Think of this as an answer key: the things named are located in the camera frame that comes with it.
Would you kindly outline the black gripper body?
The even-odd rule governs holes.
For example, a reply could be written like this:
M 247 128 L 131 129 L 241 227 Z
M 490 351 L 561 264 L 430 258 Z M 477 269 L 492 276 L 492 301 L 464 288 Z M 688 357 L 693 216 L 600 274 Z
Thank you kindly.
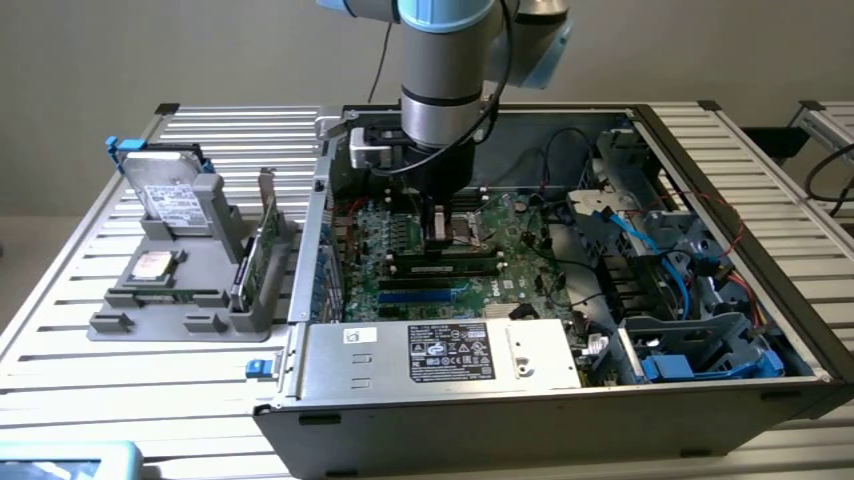
M 477 145 L 468 141 L 419 169 L 403 174 L 406 183 L 436 203 L 448 203 L 472 182 Z

